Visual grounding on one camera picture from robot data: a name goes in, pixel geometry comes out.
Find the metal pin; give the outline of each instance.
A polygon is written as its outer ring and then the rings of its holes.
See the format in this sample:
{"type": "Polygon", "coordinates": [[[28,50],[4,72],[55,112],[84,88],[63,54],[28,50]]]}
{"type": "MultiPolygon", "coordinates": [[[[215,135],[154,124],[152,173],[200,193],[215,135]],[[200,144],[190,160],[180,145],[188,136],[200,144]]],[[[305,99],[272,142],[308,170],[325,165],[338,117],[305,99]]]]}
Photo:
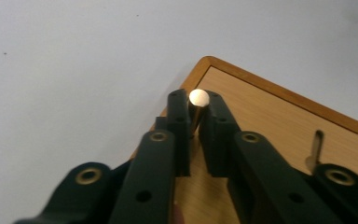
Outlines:
{"type": "Polygon", "coordinates": [[[193,90],[189,95],[188,112],[191,118],[191,133],[194,134],[199,126],[202,115],[209,104],[208,92],[200,89],[193,90]]]}
{"type": "Polygon", "coordinates": [[[322,153],[322,145],[324,142],[324,133],[320,130],[315,132],[313,137],[312,148],[310,150],[310,156],[306,158],[305,164],[312,172],[316,165],[321,164],[320,158],[322,153]]]}

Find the wooden tray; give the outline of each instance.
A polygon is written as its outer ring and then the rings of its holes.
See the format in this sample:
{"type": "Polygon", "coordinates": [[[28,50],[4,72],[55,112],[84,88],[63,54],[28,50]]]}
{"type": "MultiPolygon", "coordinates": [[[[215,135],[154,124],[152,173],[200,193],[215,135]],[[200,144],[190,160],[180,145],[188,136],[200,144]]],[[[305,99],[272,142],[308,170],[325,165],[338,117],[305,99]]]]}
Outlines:
{"type": "MultiPolygon", "coordinates": [[[[181,88],[223,96],[243,131],[267,137],[285,159],[305,173],[315,132],[324,132],[322,163],[334,163],[358,174],[358,121],[319,105],[215,57],[202,58],[181,88]]],[[[175,200],[186,223],[239,223],[225,178],[207,174],[196,137],[191,177],[176,178],[175,200]]]]}

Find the metal rivet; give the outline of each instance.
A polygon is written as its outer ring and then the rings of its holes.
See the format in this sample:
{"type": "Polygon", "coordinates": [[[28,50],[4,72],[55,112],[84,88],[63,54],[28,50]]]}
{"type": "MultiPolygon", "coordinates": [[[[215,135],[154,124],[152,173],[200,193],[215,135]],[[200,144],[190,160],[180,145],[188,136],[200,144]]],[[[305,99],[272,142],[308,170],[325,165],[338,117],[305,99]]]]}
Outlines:
{"type": "Polygon", "coordinates": [[[329,178],[331,181],[335,182],[336,184],[344,185],[344,186],[354,185],[353,177],[351,177],[350,175],[348,175],[343,171],[330,169],[325,171],[325,175],[327,176],[327,178],[329,178]]]}
{"type": "Polygon", "coordinates": [[[242,135],[242,140],[249,143],[256,143],[260,141],[260,138],[253,133],[245,133],[242,135]]]}
{"type": "Polygon", "coordinates": [[[152,133],[150,139],[154,142],[162,142],[167,140],[168,135],[166,133],[152,133]]]}
{"type": "Polygon", "coordinates": [[[76,183],[79,185],[89,185],[97,182],[102,175],[100,169],[90,167],[77,174],[76,183]]]}

